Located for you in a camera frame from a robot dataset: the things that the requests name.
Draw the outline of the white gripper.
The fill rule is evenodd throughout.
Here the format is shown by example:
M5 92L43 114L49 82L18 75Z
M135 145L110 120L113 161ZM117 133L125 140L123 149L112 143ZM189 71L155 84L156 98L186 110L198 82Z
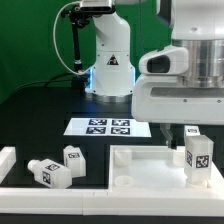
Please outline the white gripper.
M162 123L166 145L175 150L170 124L224 125L224 88L189 88L178 76L141 75L131 113L137 121Z

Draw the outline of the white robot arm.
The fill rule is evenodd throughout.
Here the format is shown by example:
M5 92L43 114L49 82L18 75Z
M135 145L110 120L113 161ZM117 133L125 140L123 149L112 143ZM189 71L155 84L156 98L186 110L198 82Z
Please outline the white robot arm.
M103 101L131 97L137 121L224 124L224 0L156 0L156 15L171 28L171 44L141 57L131 70L130 27L116 4L88 0L94 16L96 61L89 93Z

